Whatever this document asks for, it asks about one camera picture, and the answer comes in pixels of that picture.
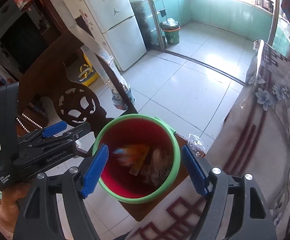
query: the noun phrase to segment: floral tablecloth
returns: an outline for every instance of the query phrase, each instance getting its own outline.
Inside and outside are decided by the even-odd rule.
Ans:
[[[227,174],[253,175],[277,237],[284,239],[290,231],[290,62],[262,40],[254,48],[245,85],[206,158]],[[204,205],[188,177],[138,223],[128,239],[187,239]],[[230,209],[225,209],[217,239],[225,237]]]

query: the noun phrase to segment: kitchen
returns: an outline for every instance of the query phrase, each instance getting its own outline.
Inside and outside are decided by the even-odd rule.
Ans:
[[[244,82],[253,41],[269,38],[275,0],[153,2],[160,23],[173,18],[181,27],[179,44],[168,44],[161,32],[166,50],[204,62]],[[290,51],[290,24],[281,9],[273,48],[284,56]]]

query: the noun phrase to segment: green rim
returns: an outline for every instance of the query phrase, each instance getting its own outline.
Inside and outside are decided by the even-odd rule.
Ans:
[[[162,127],[165,132],[168,134],[170,140],[172,141],[173,144],[173,150],[174,150],[174,160],[173,160],[173,166],[171,169],[170,174],[168,175],[167,179],[165,180],[165,182],[153,193],[151,193],[148,196],[142,197],[142,198],[125,198],[125,197],[121,197],[119,195],[117,195],[116,193],[112,192],[103,182],[103,180],[101,178],[99,178],[99,183],[100,185],[103,187],[103,189],[108,192],[108,194],[110,194],[111,196],[113,196],[114,198],[118,199],[119,201],[125,202],[125,203],[131,203],[131,204],[140,204],[140,203],[145,203],[145,202],[149,202],[152,201],[153,199],[157,198],[158,196],[160,196],[161,194],[163,194],[174,182],[178,170],[180,169],[180,164],[181,164],[181,153],[180,153],[180,149],[177,143],[177,140],[174,136],[174,133],[171,131],[171,128],[166,125],[164,122],[150,117],[150,116],[146,116],[146,115],[141,115],[141,114],[127,114],[127,115],[123,115],[120,116],[112,121],[110,121],[98,134],[96,141],[94,143],[94,147],[93,147],[93,155],[95,154],[95,152],[98,149],[98,145],[100,143],[100,140],[102,139],[102,137],[104,136],[104,134],[107,132],[107,130],[111,127],[113,127],[115,124],[123,121],[123,120],[127,120],[127,119],[132,119],[132,118],[139,118],[139,119],[146,119],[149,120],[151,122],[156,123],[157,125],[159,125],[160,127]]]

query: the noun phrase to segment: screw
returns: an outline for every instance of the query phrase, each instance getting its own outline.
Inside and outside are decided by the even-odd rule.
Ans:
[[[69,172],[70,173],[76,173],[78,171],[78,168],[77,167],[71,167],[70,169],[69,169]]]
[[[212,169],[212,172],[215,173],[215,174],[220,174],[221,170],[219,168],[215,167],[215,168]]]
[[[253,179],[253,176],[251,174],[245,174],[245,178],[247,180],[252,180]]]
[[[44,173],[38,173],[37,179],[43,179],[44,178]]]

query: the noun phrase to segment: hand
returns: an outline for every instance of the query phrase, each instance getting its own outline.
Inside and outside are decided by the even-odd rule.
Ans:
[[[18,183],[10,186],[2,192],[0,205],[0,224],[10,232],[14,232],[17,218],[19,215],[19,207],[16,201],[24,198],[30,188],[30,184]]]

